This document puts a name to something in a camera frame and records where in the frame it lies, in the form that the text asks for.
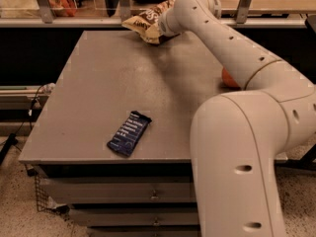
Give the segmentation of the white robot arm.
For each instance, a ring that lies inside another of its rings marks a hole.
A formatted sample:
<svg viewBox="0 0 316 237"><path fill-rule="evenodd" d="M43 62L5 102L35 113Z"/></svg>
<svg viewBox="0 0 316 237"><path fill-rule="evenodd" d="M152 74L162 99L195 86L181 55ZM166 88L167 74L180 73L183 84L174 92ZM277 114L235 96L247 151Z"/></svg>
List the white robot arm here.
<svg viewBox="0 0 316 237"><path fill-rule="evenodd" d="M239 91L205 101L190 147L202 237L286 237L274 162L316 132L314 84L288 62L220 23L218 0L175 0L167 37L194 33Z"/></svg>

